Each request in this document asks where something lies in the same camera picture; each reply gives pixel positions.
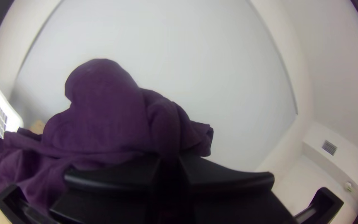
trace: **purple fabric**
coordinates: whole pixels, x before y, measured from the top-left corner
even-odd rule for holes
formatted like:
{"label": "purple fabric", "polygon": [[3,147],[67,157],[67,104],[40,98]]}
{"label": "purple fabric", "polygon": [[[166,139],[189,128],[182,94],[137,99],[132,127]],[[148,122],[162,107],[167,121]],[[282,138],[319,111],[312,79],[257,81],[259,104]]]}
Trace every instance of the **purple fabric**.
{"label": "purple fabric", "polygon": [[16,183],[45,212],[65,190],[63,173],[120,164],[157,152],[166,161],[181,150],[210,155],[213,129],[190,121],[162,95],[139,88],[116,62],[94,59],[67,78],[70,108],[53,116],[41,137],[27,130],[0,139],[0,192]]}

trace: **air vent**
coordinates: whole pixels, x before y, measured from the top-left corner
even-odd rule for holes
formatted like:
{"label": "air vent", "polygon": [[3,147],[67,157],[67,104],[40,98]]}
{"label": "air vent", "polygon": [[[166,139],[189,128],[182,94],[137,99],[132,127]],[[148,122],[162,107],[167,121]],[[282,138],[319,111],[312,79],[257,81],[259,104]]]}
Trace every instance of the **air vent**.
{"label": "air vent", "polygon": [[331,142],[325,140],[324,145],[322,146],[322,148],[327,151],[329,154],[334,155],[336,152],[336,146],[334,144],[332,144]]}

